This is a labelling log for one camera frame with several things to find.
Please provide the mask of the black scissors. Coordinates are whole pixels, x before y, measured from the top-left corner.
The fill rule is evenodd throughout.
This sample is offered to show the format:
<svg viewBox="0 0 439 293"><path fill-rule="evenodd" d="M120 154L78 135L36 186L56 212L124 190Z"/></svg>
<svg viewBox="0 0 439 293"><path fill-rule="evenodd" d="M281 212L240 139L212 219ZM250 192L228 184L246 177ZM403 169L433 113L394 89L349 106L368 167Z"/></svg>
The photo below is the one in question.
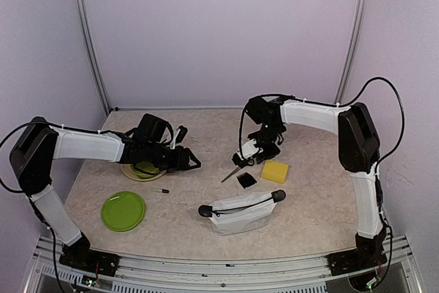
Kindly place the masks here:
<svg viewBox="0 0 439 293"><path fill-rule="evenodd" d="M253 166L253 165L254 165L254 159L242 160L242 161L238 162L238 164L236 165L236 168L222 180L222 183L227 181L231 176L237 174L243 168L245 168L247 166Z"/></svg>

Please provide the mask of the black clipper guard comb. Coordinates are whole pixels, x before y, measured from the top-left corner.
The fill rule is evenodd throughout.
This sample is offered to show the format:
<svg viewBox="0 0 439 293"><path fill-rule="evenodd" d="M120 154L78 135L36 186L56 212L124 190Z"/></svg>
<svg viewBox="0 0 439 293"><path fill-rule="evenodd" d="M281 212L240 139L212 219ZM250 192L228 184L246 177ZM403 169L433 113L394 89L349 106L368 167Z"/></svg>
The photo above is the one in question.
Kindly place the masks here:
<svg viewBox="0 0 439 293"><path fill-rule="evenodd" d="M248 172L238 175L237 180L244 189L247 189L257 183L257 180Z"/></svg>

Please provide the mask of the white drawstring pouch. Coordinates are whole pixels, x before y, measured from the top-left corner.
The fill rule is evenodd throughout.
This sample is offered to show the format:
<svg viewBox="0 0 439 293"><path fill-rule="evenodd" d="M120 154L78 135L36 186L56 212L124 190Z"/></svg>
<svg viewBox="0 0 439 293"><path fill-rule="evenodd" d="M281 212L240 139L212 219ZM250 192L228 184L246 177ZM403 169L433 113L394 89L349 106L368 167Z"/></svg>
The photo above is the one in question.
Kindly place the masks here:
<svg viewBox="0 0 439 293"><path fill-rule="evenodd" d="M198 213L210 219L216 235L235 235L267 226L276 205L285 198L282 189L253 192L201 205Z"/></svg>

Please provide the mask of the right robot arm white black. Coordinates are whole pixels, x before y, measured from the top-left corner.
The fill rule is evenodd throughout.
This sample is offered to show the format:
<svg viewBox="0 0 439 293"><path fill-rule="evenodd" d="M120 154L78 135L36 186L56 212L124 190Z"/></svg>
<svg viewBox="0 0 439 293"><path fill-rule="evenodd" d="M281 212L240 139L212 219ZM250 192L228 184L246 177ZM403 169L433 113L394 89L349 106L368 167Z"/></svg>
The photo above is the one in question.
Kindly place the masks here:
<svg viewBox="0 0 439 293"><path fill-rule="evenodd" d="M365 104L354 97L345 104L325 104L293 95L262 94L250 98L241 112L260 127L238 143L233 163L240 168L273 159L280 152L286 127L292 124L331 132L338 138L338 159L354 186L358 229L351 263L365 268L377 258L388 225L382 214L380 139Z"/></svg>

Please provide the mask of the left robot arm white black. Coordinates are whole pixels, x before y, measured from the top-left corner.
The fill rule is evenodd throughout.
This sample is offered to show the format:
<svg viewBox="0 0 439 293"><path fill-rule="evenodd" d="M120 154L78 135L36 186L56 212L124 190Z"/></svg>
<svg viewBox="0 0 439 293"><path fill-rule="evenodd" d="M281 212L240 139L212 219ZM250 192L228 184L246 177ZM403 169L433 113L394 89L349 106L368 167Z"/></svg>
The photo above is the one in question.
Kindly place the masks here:
<svg viewBox="0 0 439 293"><path fill-rule="evenodd" d="M9 155L19 188L4 188L27 196L42 223L56 234L70 259L83 269L91 268L96 254L51 186L54 160L86 159L123 165L148 162L166 172L201 166L193 152L181 146L187 129L181 126L173 130L168 121L152 114L145 114L138 126L127 132L71 128L43 117L20 125L19 130L22 134Z"/></svg>

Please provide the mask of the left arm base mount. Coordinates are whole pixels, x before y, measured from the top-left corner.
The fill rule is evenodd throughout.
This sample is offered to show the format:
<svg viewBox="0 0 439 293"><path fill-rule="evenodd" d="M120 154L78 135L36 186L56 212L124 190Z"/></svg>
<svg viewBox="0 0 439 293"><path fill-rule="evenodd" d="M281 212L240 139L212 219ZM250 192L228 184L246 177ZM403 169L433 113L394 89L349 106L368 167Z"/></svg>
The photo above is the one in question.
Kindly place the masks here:
<svg viewBox="0 0 439 293"><path fill-rule="evenodd" d="M120 256L86 247L64 246L59 262L77 270L114 277Z"/></svg>

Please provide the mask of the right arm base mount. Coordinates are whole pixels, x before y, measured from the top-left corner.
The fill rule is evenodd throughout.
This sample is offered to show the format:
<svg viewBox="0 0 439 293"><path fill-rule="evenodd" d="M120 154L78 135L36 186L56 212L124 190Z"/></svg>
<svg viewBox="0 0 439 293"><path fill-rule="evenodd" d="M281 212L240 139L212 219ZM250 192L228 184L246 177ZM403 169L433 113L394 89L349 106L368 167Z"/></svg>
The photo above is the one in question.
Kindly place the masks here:
<svg viewBox="0 0 439 293"><path fill-rule="evenodd" d="M327 256L332 276L348 274L369 268L377 267L388 262L384 250L381 248L375 255L369 255L364 250L352 249Z"/></svg>

